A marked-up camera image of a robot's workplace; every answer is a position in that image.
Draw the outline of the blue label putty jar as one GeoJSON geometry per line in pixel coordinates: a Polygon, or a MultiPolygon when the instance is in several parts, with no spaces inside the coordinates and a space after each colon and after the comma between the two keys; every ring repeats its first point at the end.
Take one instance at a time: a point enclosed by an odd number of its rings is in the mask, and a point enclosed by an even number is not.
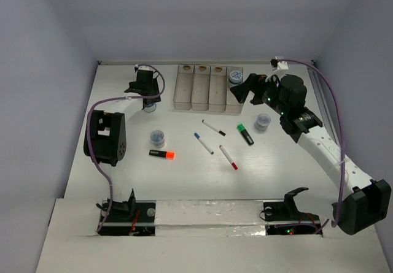
{"type": "Polygon", "coordinates": [[[243,83],[243,71],[241,69],[230,69],[228,71],[228,87],[235,87],[243,83]]]}
{"type": "Polygon", "coordinates": [[[157,109],[156,103],[144,104],[144,111],[147,113],[154,112],[157,109]]]}

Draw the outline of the green cap black highlighter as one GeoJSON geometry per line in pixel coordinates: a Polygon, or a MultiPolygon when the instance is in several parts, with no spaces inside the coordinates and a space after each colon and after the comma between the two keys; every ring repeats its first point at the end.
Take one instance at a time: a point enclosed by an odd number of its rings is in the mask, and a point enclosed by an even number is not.
{"type": "Polygon", "coordinates": [[[243,137],[243,139],[246,141],[248,146],[254,145],[254,141],[251,135],[248,133],[247,129],[244,127],[242,123],[238,124],[236,128],[239,131],[240,135],[243,137]]]}

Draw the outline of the black cap white marker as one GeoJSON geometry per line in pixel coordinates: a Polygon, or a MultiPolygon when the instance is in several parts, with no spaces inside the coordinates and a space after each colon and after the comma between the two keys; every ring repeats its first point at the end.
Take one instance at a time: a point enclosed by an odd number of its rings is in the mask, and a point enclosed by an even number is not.
{"type": "Polygon", "coordinates": [[[213,131],[217,132],[218,134],[222,135],[222,136],[226,136],[226,133],[223,132],[222,130],[216,128],[215,126],[211,125],[210,123],[208,123],[206,120],[202,120],[202,123],[204,125],[206,125],[208,128],[212,129],[213,131]]]}

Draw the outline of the blue cap white marker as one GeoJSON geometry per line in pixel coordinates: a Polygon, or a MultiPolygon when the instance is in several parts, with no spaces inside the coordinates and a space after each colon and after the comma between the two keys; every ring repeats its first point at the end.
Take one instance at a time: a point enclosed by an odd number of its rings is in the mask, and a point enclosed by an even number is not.
{"type": "Polygon", "coordinates": [[[212,148],[201,138],[201,136],[198,133],[194,133],[194,136],[197,138],[197,140],[200,142],[200,144],[211,154],[214,154],[214,151],[212,148]]]}

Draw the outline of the orange cap black highlighter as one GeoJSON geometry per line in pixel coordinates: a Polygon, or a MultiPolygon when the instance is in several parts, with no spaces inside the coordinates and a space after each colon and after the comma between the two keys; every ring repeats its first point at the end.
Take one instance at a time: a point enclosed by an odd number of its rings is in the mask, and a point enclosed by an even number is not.
{"type": "Polygon", "coordinates": [[[175,159],[174,152],[167,152],[161,150],[149,150],[149,156],[157,157],[157,158],[164,158],[166,160],[173,160],[175,159]]]}

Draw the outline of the red cap white marker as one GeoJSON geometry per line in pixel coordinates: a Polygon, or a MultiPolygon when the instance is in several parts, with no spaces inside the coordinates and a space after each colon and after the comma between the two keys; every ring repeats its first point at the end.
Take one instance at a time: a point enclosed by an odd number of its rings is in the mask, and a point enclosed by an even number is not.
{"type": "Polygon", "coordinates": [[[224,154],[224,156],[226,157],[226,159],[228,160],[228,162],[231,164],[231,166],[234,168],[234,170],[238,170],[238,167],[236,165],[236,163],[233,161],[233,159],[231,158],[231,156],[228,154],[228,152],[226,151],[226,149],[224,148],[223,145],[219,146],[219,149],[221,150],[221,152],[224,154]]]}

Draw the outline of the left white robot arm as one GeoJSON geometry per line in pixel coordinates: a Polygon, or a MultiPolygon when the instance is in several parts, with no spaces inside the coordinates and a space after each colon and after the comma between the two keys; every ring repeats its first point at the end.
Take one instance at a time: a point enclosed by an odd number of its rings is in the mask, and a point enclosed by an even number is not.
{"type": "Polygon", "coordinates": [[[109,171],[125,157],[127,149],[126,123],[135,114],[153,111],[161,101],[166,88],[162,73],[148,64],[134,67],[136,79],[118,97],[95,102],[87,114],[84,154],[90,157],[97,171],[109,187],[108,204],[115,205],[114,212],[123,221],[131,220],[136,206],[131,203],[131,190],[120,171],[109,171]]]}

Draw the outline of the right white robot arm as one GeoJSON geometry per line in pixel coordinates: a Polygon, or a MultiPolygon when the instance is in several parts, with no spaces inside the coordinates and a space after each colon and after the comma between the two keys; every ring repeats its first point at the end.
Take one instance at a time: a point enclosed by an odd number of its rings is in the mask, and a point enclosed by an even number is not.
{"type": "Polygon", "coordinates": [[[230,91],[241,104],[253,93],[252,105],[265,104],[279,114],[284,132],[309,153],[338,188],[338,195],[333,197],[303,196],[304,187],[287,193],[285,197],[293,197],[282,205],[287,218],[312,212],[331,220],[333,226],[349,235],[386,218],[391,186],[362,171],[345,154],[344,143],[335,143],[323,122],[305,106],[307,88],[300,77],[252,73],[230,91]]]}

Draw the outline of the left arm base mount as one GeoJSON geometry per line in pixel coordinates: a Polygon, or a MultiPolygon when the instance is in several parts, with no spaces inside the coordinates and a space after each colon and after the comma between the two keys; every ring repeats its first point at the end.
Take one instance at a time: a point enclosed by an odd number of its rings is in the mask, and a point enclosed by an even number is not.
{"type": "Polygon", "coordinates": [[[130,222],[136,215],[136,198],[134,189],[131,190],[127,201],[112,203],[112,208],[106,218],[106,222],[130,222]]]}

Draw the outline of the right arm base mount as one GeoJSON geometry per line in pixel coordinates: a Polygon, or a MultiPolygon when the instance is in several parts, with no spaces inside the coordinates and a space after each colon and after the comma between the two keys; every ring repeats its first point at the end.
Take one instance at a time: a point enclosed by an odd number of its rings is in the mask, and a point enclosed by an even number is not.
{"type": "Polygon", "coordinates": [[[310,213],[300,212],[294,201],[294,197],[301,192],[307,191],[307,187],[299,187],[284,195],[284,199],[265,201],[259,218],[269,225],[275,226],[317,226],[319,217],[310,213]]]}

